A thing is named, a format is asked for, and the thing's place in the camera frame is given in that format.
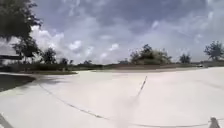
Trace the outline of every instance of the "green tree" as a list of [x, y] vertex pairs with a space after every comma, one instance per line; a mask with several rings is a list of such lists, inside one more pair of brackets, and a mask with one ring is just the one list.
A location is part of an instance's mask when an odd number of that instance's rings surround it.
[[25, 62], [27, 62], [27, 58], [33, 60], [35, 55], [39, 55], [41, 52], [35, 40], [32, 38], [22, 39], [18, 44], [13, 44], [13, 49], [16, 54], [25, 58]]
[[144, 45], [142, 50], [139, 52], [132, 52], [131, 54], [132, 64], [167, 64], [171, 63], [171, 57], [168, 56], [167, 52], [163, 49], [153, 50], [148, 44]]
[[69, 61], [69, 64], [70, 64], [70, 65], [72, 65], [72, 64], [73, 64], [73, 62], [74, 62], [74, 60], [70, 60], [70, 61]]
[[52, 48], [45, 50], [41, 56], [45, 64], [54, 64], [56, 62], [56, 52]]
[[61, 58], [61, 60], [60, 60], [60, 62], [59, 62], [60, 64], [62, 64], [62, 65], [68, 65], [68, 59], [66, 59], [66, 58]]
[[138, 64], [138, 60], [140, 58], [140, 55], [138, 52], [132, 52], [131, 53], [131, 63], [132, 64]]
[[124, 60], [118, 61], [118, 64], [129, 64], [128, 59], [125, 58]]
[[189, 64], [191, 62], [191, 57], [189, 54], [182, 54], [180, 56], [180, 62], [182, 64]]
[[0, 38], [30, 38], [31, 27], [41, 25], [32, 12], [35, 6], [31, 0], [0, 0]]
[[0, 59], [0, 66], [3, 65], [3, 63], [4, 63], [4, 60]]
[[92, 60], [86, 60], [83, 62], [83, 65], [90, 66], [92, 65]]
[[209, 56], [209, 59], [212, 59], [213, 61], [218, 61], [223, 58], [224, 48], [222, 43], [220, 43], [219, 41], [213, 41], [212, 44], [205, 47], [204, 52], [206, 55]]

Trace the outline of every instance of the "concrete surface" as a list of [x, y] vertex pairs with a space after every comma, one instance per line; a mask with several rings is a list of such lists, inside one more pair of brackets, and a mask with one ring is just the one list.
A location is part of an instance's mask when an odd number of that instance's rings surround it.
[[1, 92], [0, 113], [14, 128], [208, 128], [210, 117], [224, 118], [224, 68], [47, 76]]

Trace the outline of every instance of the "cloud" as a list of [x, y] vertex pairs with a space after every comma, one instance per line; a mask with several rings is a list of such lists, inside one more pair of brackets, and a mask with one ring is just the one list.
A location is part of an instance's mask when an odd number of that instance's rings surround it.
[[77, 40], [74, 43], [70, 44], [69, 48], [74, 51], [74, 50], [77, 50], [78, 48], [80, 48], [81, 45], [82, 45], [82, 41]]
[[33, 28], [38, 45], [54, 47], [59, 56], [77, 63], [116, 62], [144, 44], [165, 48], [174, 61], [182, 52], [198, 61], [207, 59], [206, 45], [224, 40], [223, 0], [36, 2], [35, 12], [44, 19], [42, 29]]
[[104, 58], [107, 57], [107, 56], [108, 56], [107, 53], [102, 53], [102, 54], [100, 55], [100, 58], [101, 58], [101, 59], [104, 59]]
[[159, 25], [158, 21], [154, 21], [152, 24], [152, 29], [155, 29]]
[[88, 57], [90, 54], [92, 54], [93, 50], [94, 50], [94, 47], [92, 47], [92, 46], [88, 47], [88, 48], [85, 50], [85, 56]]
[[108, 49], [109, 51], [114, 51], [119, 48], [119, 44], [112, 44], [111, 47]]

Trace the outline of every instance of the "blue sky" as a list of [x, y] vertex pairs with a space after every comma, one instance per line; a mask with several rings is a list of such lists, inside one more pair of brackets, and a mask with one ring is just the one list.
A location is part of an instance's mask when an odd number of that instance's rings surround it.
[[117, 62], [144, 44], [165, 48], [174, 61], [182, 53], [203, 60], [205, 46], [224, 38], [223, 0], [34, 1], [44, 24], [32, 36], [42, 49], [53, 47], [58, 58], [75, 63]]

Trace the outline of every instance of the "grass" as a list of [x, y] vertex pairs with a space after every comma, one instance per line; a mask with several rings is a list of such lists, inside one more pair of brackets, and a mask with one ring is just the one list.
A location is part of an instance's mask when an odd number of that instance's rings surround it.
[[36, 75], [72, 75], [77, 74], [76, 72], [71, 71], [26, 71], [21, 72], [25, 74], [36, 74]]
[[16, 75], [0, 75], [0, 92], [13, 89], [18, 86], [23, 86], [29, 82], [34, 81], [35, 78], [29, 76]]

